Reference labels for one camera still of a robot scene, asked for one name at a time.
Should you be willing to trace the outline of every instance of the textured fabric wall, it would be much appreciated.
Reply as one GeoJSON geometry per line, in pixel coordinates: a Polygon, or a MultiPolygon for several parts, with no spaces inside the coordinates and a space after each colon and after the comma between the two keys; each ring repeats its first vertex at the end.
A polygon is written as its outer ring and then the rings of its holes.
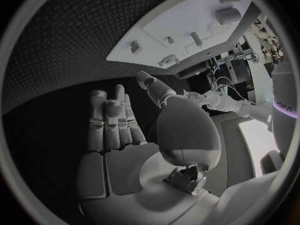
{"type": "Polygon", "coordinates": [[[125,32],[165,0],[48,0],[20,36],[3,86],[3,113],[42,94],[76,84],[135,76],[171,75],[228,51],[259,15],[251,4],[229,40],[169,69],[106,61],[125,32]]]}

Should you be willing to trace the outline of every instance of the bright light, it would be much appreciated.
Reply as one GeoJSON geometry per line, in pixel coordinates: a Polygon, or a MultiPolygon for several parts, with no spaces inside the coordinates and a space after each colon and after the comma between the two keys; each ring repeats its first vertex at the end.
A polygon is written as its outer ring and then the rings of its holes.
{"type": "Polygon", "coordinates": [[[271,150],[279,152],[273,133],[268,131],[268,126],[257,120],[241,122],[239,129],[252,159],[252,165],[255,171],[255,177],[263,175],[261,169],[261,159],[271,150]]]}

